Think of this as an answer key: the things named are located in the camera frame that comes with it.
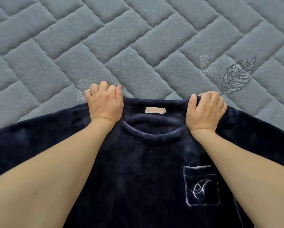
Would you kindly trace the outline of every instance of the forearm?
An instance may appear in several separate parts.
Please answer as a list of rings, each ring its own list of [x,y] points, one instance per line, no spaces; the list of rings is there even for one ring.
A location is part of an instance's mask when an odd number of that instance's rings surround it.
[[[95,120],[1,175],[0,227],[62,227],[110,130]]]
[[[193,136],[254,225],[284,228],[284,167],[241,149],[211,130],[202,129]]]

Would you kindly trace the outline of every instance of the hand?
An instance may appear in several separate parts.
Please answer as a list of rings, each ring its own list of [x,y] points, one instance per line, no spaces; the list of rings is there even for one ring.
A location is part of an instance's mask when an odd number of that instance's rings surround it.
[[[113,126],[120,120],[123,113],[123,93],[121,86],[109,86],[106,81],[100,85],[91,84],[90,89],[84,92],[89,106],[91,121],[106,119]]]
[[[199,94],[201,100],[197,105],[196,95],[192,95],[186,112],[186,125],[192,136],[202,129],[216,131],[219,120],[227,110],[227,104],[218,92],[208,91]]]

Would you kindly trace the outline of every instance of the person's left arm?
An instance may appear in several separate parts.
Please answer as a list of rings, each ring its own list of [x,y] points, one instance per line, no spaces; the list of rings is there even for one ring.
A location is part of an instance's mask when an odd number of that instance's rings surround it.
[[[85,92],[91,123],[0,176],[0,228],[62,227],[106,135],[121,118],[121,87]]]

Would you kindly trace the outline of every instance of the person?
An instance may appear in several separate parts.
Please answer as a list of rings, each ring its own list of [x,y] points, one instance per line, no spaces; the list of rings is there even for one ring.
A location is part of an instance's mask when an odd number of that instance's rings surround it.
[[[123,111],[121,86],[105,81],[85,91],[91,123],[0,176],[0,228],[63,227],[98,150]],[[189,99],[186,124],[258,228],[284,228],[284,167],[215,133],[227,105],[219,93]]]

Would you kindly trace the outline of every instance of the pocket with white stitching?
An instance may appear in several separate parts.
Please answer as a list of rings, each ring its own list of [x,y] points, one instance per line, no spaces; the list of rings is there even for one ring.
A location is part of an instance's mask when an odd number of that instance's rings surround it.
[[[213,166],[184,166],[186,204],[192,206],[217,206],[220,204],[218,181]]]

